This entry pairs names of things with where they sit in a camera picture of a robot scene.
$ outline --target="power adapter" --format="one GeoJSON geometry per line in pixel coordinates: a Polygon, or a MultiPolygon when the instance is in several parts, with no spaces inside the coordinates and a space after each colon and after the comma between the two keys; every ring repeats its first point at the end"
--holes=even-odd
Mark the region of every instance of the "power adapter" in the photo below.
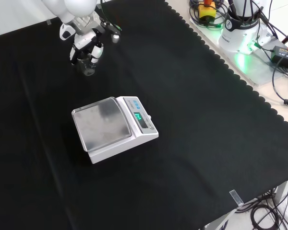
{"type": "Polygon", "coordinates": [[[277,63],[281,58],[283,58],[279,65],[288,68],[288,49],[275,46],[273,52],[271,52],[271,61],[277,63]]]}

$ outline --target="table leg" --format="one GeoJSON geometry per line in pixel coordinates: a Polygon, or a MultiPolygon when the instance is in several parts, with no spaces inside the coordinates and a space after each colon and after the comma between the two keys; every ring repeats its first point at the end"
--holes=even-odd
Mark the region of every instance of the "table leg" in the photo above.
{"type": "Polygon", "coordinates": [[[221,216],[219,219],[216,219],[215,221],[208,224],[207,228],[205,230],[219,230],[226,221],[229,220],[229,218],[237,211],[237,209],[232,210],[231,212],[221,216]]]}
{"type": "Polygon", "coordinates": [[[288,181],[283,182],[279,187],[277,187],[275,202],[279,204],[282,198],[284,198],[288,193],[288,181]]]}

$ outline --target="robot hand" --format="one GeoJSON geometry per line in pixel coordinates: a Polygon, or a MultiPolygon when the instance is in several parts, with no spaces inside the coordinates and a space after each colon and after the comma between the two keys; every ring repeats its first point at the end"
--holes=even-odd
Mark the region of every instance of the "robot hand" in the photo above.
{"type": "Polygon", "coordinates": [[[120,39],[120,31],[94,11],[97,0],[42,1],[63,22],[60,38],[66,40],[75,34],[70,53],[72,64],[79,63],[80,69],[87,76],[94,74],[103,52],[103,44],[99,41],[100,35],[105,30],[109,30],[112,42],[117,43],[120,39]]]}

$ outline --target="table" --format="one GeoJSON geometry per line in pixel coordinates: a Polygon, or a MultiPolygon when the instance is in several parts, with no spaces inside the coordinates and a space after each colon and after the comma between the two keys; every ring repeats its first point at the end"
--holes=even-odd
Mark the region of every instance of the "table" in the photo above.
{"type": "MultiPolygon", "coordinates": [[[[237,208],[233,189],[246,202],[288,180],[288,124],[162,0],[112,1],[106,8],[123,28],[122,40],[102,40],[104,54],[90,78],[69,64],[71,44],[59,39],[59,20],[0,36],[0,147],[18,140],[14,151],[0,148],[0,166],[11,175],[18,171],[8,159],[25,166],[20,176],[28,177],[30,202],[36,183],[56,201],[49,210],[54,201],[41,196],[43,210],[59,213],[58,225],[68,219],[66,228],[187,230],[237,208]],[[159,138],[92,165],[71,111],[122,95],[140,98],[159,138]],[[35,160],[27,162],[30,156],[35,160]],[[35,168],[47,172],[46,183],[35,168]]],[[[35,213],[30,209],[31,218],[35,213]]]]}
{"type": "MultiPolygon", "coordinates": [[[[185,22],[197,33],[200,35],[202,34],[201,31],[194,26],[193,23],[190,22],[190,15],[189,15],[189,1],[177,1],[177,0],[166,0],[166,2],[169,4],[172,9],[174,9],[177,13],[180,14],[180,16],[185,20],[185,22]]],[[[207,45],[209,45],[209,48],[213,50],[216,54],[220,55],[227,65],[229,65],[229,68],[232,69],[236,74],[239,74],[242,79],[246,81],[248,85],[251,85],[253,89],[257,92],[259,92],[259,95],[264,97],[265,100],[271,104],[271,107],[275,110],[277,110],[277,113],[281,116],[283,116],[284,120],[288,122],[288,106],[284,106],[282,101],[279,99],[279,97],[275,94],[272,86],[272,82],[269,84],[264,84],[262,86],[256,86],[254,84],[250,84],[248,78],[246,75],[238,69],[236,66],[232,65],[231,62],[228,60],[228,58],[220,53],[214,44],[211,43],[211,41],[205,37],[201,37],[202,40],[205,41],[207,45]]],[[[282,77],[280,79],[275,80],[277,90],[280,91],[281,95],[284,95],[286,98],[288,98],[288,78],[282,77]]],[[[278,187],[278,192],[276,195],[276,203],[278,204],[282,197],[284,197],[288,192],[288,181],[284,182],[278,187]]],[[[232,214],[235,213],[235,209],[224,216],[220,217],[219,219],[212,222],[208,230],[217,230],[220,229],[224,223],[231,217],[232,214]]]]}

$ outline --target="white table surface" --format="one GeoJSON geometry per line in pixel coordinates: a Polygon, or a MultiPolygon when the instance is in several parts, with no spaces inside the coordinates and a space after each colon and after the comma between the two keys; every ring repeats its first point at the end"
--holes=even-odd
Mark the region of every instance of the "white table surface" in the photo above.
{"type": "MultiPolygon", "coordinates": [[[[187,24],[190,25],[190,27],[197,32],[198,29],[190,22],[190,16],[189,16],[189,0],[166,0],[168,5],[172,7],[176,12],[180,14],[181,17],[186,21],[187,24]]],[[[234,66],[230,65],[227,61],[227,58],[221,55],[217,50],[214,49],[213,45],[209,40],[205,40],[202,37],[202,40],[205,41],[205,43],[210,47],[210,49],[214,50],[216,54],[220,55],[222,59],[225,60],[225,64],[229,65],[229,68],[232,69],[235,74],[240,75],[241,79],[245,80],[244,76],[241,75],[240,71],[238,69],[235,69],[234,66]]],[[[283,97],[288,99],[288,77],[282,77],[280,79],[275,80],[275,86],[277,89],[277,92],[283,97]]],[[[288,106],[283,105],[283,101],[275,94],[272,82],[263,85],[263,86],[252,86],[253,90],[259,92],[259,95],[264,97],[266,102],[270,103],[271,107],[275,110],[277,110],[277,114],[281,115],[285,121],[288,122],[288,106]]]]}

